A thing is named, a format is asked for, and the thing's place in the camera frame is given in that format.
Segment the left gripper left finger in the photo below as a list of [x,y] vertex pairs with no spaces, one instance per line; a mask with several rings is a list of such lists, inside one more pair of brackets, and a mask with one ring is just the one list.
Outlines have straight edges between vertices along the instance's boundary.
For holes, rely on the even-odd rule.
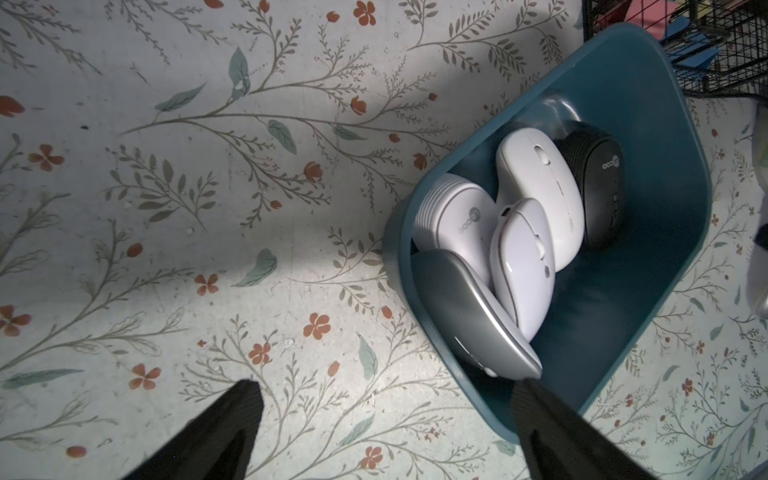
[[240,380],[127,477],[243,479],[263,411],[259,383]]

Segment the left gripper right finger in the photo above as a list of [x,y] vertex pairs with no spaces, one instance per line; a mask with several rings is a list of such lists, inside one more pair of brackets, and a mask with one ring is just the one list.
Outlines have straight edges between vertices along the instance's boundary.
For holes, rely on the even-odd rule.
[[532,479],[651,479],[539,381],[518,381],[510,409]]

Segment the silver grey slim mouse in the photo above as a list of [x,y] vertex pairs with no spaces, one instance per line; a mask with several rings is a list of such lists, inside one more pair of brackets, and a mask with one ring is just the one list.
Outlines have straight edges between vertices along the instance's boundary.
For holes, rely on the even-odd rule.
[[474,269],[436,249],[411,257],[417,295],[457,358],[492,378],[540,379],[538,355]]

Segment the white small mouse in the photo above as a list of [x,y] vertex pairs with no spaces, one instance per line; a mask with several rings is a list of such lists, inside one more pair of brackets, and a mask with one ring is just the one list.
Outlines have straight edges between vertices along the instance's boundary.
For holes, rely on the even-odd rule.
[[523,337],[532,340],[552,301],[555,259],[545,211],[524,198],[501,209],[490,245],[495,295]]

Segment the white ribbed logo mouse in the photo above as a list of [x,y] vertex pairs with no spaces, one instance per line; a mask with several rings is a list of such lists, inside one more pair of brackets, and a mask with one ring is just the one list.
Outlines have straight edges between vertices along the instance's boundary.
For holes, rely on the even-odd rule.
[[420,251],[444,249],[459,255],[492,287],[490,242],[497,224],[492,197],[481,186],[448,173],[422,202],[412,239]]

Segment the white scroll wheel mouse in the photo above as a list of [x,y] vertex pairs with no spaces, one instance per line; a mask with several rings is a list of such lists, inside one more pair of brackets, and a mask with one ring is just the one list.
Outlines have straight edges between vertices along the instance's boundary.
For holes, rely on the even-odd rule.
[[581,248],[585,213],[575,178],[560,150],[539,129],[517,129],[499,144],[496,168],[497,205],[511,205],[523,198],[537,200],[549,222],[555,269],[564,270]]

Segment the black ribbed logo mouse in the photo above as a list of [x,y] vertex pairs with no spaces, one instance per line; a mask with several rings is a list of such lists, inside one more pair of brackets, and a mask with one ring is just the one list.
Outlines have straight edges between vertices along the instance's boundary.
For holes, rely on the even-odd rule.
[[579,189],[585,215],[583,245],[597,249],[611,243],[624,220],[624,154],[609,133],[583,122],[555,144]]

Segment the teal plastic storage box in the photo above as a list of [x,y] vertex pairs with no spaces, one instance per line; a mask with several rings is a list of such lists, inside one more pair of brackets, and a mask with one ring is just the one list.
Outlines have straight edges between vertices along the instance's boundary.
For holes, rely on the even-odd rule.
[[666,53],[638,26],[613,25],[585,42],[441,160],[392,212],[382,259],[391,287],[457,385],[503,440],[518,442],[515,385],[459,360],[418,297],[413,224],[446,173],[498,189],[495,150],[520,126],[558,136],[568,120],[609,133],[622,149],[626,207],[618,236],[580,252],[557,277],[533,346],[544,387],[585,413],[655,318],[706,237],[709,167]]

